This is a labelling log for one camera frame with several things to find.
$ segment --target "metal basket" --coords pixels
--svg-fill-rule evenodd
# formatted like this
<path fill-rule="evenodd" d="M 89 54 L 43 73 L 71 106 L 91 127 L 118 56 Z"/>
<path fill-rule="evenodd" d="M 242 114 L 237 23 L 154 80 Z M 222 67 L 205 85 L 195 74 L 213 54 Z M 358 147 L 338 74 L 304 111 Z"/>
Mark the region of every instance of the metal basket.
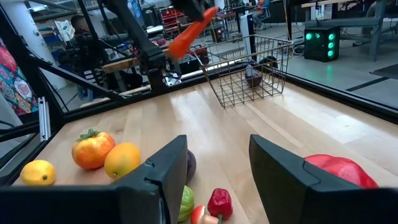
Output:
<path fill-rule="evenodd" d="M 282 93 L 291 53 L 291 41 L 260 35 L 195 50 L 201 69 L 224 108 Z"/>

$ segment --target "wooden table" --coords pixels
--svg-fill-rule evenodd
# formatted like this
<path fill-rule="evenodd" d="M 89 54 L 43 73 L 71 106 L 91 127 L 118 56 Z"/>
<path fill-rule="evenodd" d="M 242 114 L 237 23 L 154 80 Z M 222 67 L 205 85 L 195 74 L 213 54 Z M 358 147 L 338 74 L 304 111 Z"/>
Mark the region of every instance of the wooden table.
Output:
<path fill-rule="evenodd" d="M 103 169 L 85 172 L 72 160 L 73 143 L 89 128 L 111 133 L 118 143 L 134 142 L 142 161 L 186 134 L 188 148 L 197 158 L 190 183 L 195 205 L 206 205 L 215 187 L 228 189 L 234 214 L 225 224 L 268 223 L 251 174 L 250 134 L 260 134 L 300 156 L 350 158 L 379 185 L 398 186 L 396 125 L 289 83 L 283 95 L 227 109 L 203 83 L 68 123 L 36 158 L 56 167 L 56 185 L 112 182 Z"/>

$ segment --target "red object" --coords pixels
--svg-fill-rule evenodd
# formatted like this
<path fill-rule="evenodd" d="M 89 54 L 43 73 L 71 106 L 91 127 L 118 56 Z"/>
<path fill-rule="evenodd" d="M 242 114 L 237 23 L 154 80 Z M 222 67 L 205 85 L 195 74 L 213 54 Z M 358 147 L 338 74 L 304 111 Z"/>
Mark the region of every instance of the red object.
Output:
<path fill-rule="evenodd" d="M 229 219 L 233 212 L 229 192 L 225 189 L 214 189 L 207 204 L 207 210 L 210 215 L 218 217 L 219 223 L 221 223 L 221 220 Z"/>
<path fill-rule="evenodd" d="M 197 206 L 191 214 L 191 224 L 217 224 L 218 218 L 205 214 L 204 205 Z"/>
<path fill-rule="evenodd" d="M 218 12 L 218 7 L 207 9 L 203 14 L 205 19 L 202 22 L 194 22 L 169 44 L 169 52 L 175 60 L 184 57 L 189 49 L 189 45 L 206 28 L 216 12 Z"/>
<path fill-rule="evenodd" d="M 351 159 L 318 154 L 307 156 L 305 161 L 365 189 L 379 187 L 365 170 Z"/>

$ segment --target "colorful fabric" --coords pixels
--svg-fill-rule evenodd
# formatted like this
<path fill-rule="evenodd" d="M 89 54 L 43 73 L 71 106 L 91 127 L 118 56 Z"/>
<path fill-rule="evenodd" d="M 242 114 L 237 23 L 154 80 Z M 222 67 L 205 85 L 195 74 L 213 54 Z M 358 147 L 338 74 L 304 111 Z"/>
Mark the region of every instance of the colorful fabric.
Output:
<path fill-rule="evenodd" d="M 39 109 L 36 95 L 1 39 L 0 94 L 17 115 L 35 112 Z"/>

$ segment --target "toy fruit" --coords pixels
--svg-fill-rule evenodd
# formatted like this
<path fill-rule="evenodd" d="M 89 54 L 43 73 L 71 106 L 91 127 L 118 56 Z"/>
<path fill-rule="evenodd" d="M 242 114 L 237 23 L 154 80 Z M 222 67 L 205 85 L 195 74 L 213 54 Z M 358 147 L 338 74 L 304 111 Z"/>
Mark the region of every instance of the toy fruit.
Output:
<path fill-rule="evenodd" d="M 195 174 L 196 169 L 197 169 L 197 160 L 195 159 L 193 153 L 188 150 L 187 178 L 185 179 L 185 184 L 188 184 L 191 181 L 193 175 Z"/>
<path fill-rule="evenodd" d="M 211 216 L 218 217 L 218 223 L 231 217 L 233 208 L 229 192 L 225 189 L 214 189 L 207 204 Z"/>
<path fill-rule="evenodd" d="M 55 168 L 44 160 L 32 161 L 22 168 L 21 181 L 26 185 L 51 185 L 55 181 Z"/>
<path fill-rule="evenodd" d="M 217 224 L 218 218 L 205 214 L 206 207 L 199 205 L 195 208 L 191 215 L 191 224 Z"/>
<path fill-rule="evenodd" d="M 194 197 L 193 197 L 193 191 L 191 188 L 188 186 L 184 186 L 184 191 L 182 193 L 182 199 L 181 199 L 181 206 L 180 206 L 180 213 L 178 215 L 178 222 L 184 222 L 185 220 L 188 220 L 189 217 L 191 216 L 193 212 L 193 206 L 194 206 Z"/>
<path fill-rule="evenodd" d="M 307 156 L 305 161 L 365 189 L 379 187 L 376 181 L 351 159 L 317 154 Z"/>
<path fill-rule="evenodd" d="M 85 170 L 97 169 L 104 165 L 105 157 L 114 147 L 114 140 L 104 132 L 88 130 L 72 147 L 72 157 Z"/>
<path fill-rule="evenodd" d="M 139 165 L 140 156 L 138 147 L 131 142 L 125 142 L 114 146 L 108 153 L 104 168 L 106 174 L 112 179 L 119 179 Z"/>

